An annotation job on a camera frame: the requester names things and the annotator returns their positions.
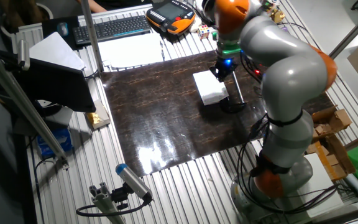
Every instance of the keyboard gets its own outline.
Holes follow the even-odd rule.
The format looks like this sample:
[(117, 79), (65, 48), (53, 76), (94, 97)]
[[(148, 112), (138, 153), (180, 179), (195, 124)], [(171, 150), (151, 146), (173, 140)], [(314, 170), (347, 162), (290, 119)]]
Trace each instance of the keyboard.
[[(116, 19), (109, 22), (94, 24), (98, 41), (113, 40), (132, 35), (151, 32), (145, 16), (134, 16)], [(91, 43), (86, 26), (73, 29), (76, 45), (89, 45)]]

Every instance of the desk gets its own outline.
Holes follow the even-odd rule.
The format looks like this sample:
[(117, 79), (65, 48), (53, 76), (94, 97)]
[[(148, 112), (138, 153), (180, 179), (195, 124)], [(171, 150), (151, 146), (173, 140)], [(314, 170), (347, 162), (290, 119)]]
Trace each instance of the desk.
[[(215, 62), (215, 52), (206, 52), (102, 76), (125, 162), (136, 174), (241, 145), (265, 114), (263, 101), (254, 92), (260, 85), (242, 66), (236, 74), (245, 109), (227, 114), (218, 104), (203, 105), (193, 74)], [(232, 100), (239, 102), (232, 76), (225, 85)], [(304, 109), (314, 113), (332, 105), (323, 93), (305, 103)]]
[[(281, 1), (280, 8), (287, 15), (284, 22), (296, 22), (301, 24), (298, 14), (292, 9), (287, 0)], [(131, 15), (144, 14), (148, 6), (120, 9), (117, 11), (93, 14), (97, 23), (113, 19), (120, 19)], [(81, 26), (85, 25), (83, 17), (79, 17)], [(308, 34), (296, 27), (289, 27), (289, 32), (295, 37), (315, 44)], [(16, 44), (24, 39), (29, 42), (29, 47), (42, 40), (41, 24), (20, 27), (19, 32), (12, 35), (12, 47), (16, 51)], [(199, 40), (197, 34), (184, 34), (175, 39), (162, 38), (165, 60), (173, 60), (180, 57), (197, 55), (212, 51), (216, 43), (212, 40)], [(91, 75), (95, 70), (95, 62), (90, 47), (75, 51), (85, 62), (87, 69), (85, 75)], [(115, 72), (105, 67), (106, 71)], [(103, 84), (99, 78), (88, 81), (92, 97), (100, 99), (110, 111), (106, 99)], [(338, 134), (344, 142), (355, 139), (358, 136), (358, 108), (352, 107), (354, 99), (349, 96), (348, 90), (341, 80), (334, 83), (327, 92), (330, 99), (339, 108), (345, 108), (351, 114), (354, 124), (347, 130)], [(30, 167), (30, 177), (34, 193), (34, 203), (37, 212), (38, 223), (107, 223), (105, 218), (79, 217), (75, 209), (84, 205), (91, 205), (91, 195), (88, 187), (98, 185), (105, 181), (110, 189), (120, 187), (122, 180), (115, 174), (115, 167), (125, 162), (123, 150), (121, 150), (115, 128), (115, 120), (112, 124), (92, 131), (83, 113), (73, 113), (70, 121), (71, 137), (75, 149), (67, 154), (70, 168), (68, 170), (55, 169), (51, 162), (41, 164), (34, 173), (33, 164), (40, 162), (36, 150), (27, 149)], [(253, 141), (247, 147), (245, 166), (250, 170), (255, 165), (254, 148), (260, 147), (258, 141)], [(128, 224), (138, 223), (243, 223), (243, 218), (232, 205), (230, 198), (230, 184), (235, 178), (235, 166), (237, 151), (234, 148), (224, 150), (209, 156), (173, 166), (150, 175), (145, 175), (142, 180), (148, 185), (155, 201), (151, 207), (147, 206), (141, 211), (124, 215)], [(40, 200), (38, 200), (35, 187), (35, 174), (40, 183)], [(341, 194), (346, 202), (351, 202), (354, 195)], [(136, 196), (130, 195), (127, 201), (130, 208), (140, 205)], [(262, 223), (272, 223), (266, 218)]]

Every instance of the yellow object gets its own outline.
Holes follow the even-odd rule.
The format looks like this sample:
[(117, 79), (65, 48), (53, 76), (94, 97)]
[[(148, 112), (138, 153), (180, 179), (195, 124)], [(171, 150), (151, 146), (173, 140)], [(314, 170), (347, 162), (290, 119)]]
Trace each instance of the yellow object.
[(285, 18), (285, 14), (278, 9), (273, 9), (270, 18), (272, 18), (274, 23), (278, 24), (279, 22), (283, 21), (283, 19)]

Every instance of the cardboard box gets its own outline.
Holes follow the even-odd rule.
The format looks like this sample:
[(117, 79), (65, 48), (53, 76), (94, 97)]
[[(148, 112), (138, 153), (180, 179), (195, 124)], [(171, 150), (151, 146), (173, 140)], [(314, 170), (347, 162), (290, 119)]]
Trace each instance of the cardboard box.
[(306, 151), (308, 154), (317, 153), (332, 181), (343, 179), (348, 174), (356, 172), (351, 160), (347, 156), (345, 147), (335, 134), (326, 136), (321, 142), (314, 142)]
[(94, 113), (87, 113), (86, 117), (88, 118), (89, 122), (92, 124), (94, 130), (101, 128), (110, 123), (110, 116), (107, 112), (107, 109), (102, 104), (101, 100), (96, 100), (93, 102), (96, 111)]
[(313, 113), (311, 117), (315, 126), (314, 130), (317, 134), (316, 136), (313, 132), (312, 142), (346, 129), (352, 123), (345, 109), (336, 110), (336, 106)]
[(329, 120), (329, 126), (335, 132), (346, 129), (349, 125), (351, 125), (351, 123), (352, 121), (347, 115), (345, 109), (335, 111), (334, 116), (332, 116)]

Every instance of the white paper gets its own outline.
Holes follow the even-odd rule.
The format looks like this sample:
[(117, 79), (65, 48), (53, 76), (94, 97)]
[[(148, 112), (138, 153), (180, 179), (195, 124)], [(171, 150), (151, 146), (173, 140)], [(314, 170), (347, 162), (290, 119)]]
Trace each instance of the white paper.
[(219, 82), (211, 71), (194, 73), (194, 80), (204, 105), (211, 105), (228, 97), (224, 83)]
[(58, 32), (50, 34), (43, 41), (30, 48), (30, 58), (82, 70), (85, 63), (63, 40)]
[(158, 34), (144, 34), (98, 44), (104, 66), (127, 68), (162, 62), (160, 40)]

